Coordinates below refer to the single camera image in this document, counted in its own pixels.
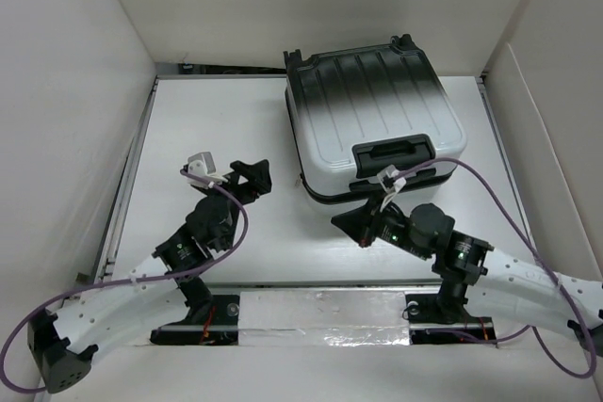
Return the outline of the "white black hard-shell suitcase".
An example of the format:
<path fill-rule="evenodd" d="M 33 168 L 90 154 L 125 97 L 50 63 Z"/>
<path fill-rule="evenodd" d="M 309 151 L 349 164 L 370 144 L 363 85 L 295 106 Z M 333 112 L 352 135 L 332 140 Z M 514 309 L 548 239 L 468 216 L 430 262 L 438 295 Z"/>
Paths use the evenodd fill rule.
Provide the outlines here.
<path fill-rule="evenodd" d="M 423 202 L 450 179 L 467 135 L 426 53 L 408 34 L 303 57 L 284 54 L 285 102 L 310 206 L 333 216 L 381 191 L 377 175 L 427 162 L 400 198 Z"/>

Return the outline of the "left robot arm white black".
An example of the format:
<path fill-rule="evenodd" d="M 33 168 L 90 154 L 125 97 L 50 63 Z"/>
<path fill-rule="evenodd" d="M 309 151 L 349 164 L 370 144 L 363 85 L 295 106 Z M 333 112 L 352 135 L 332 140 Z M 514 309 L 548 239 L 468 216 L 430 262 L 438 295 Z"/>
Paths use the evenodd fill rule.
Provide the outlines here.
<path fill-rule="evenodd" d="M 27 344 L 47 393 L 73 387 L 110 351 L 144 332 L 210 315 L 213 298 L 201 276 L 242 245 L 250 226 L 246 205 L 272 189 L 266 159 L 234 161 L 225 174 L 210 171 L 211 163 L 209 153 L 199 153 L 182 167 L 203 197 L 127 276 L 80 289 L 79 302 L 42 308 L 28 320 Z"/>

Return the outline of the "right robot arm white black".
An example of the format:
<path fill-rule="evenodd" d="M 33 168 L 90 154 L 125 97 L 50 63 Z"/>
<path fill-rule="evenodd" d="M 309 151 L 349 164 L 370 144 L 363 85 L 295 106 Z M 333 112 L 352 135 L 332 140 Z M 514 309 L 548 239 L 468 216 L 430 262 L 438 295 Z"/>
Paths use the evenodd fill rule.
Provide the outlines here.
<path fill-rule="evenodd" d="M 361 248 L 377 239 L 429 261 L 441 285 L 411 300 L 416 323 L 452 325 L 501 317 L 573 339 L 602 353 L 602 285 L 514 258 L 488 242 L 455 230 L 455 221 L 432 203 L 409 215 L 366 204 L 331 219 Z"/>

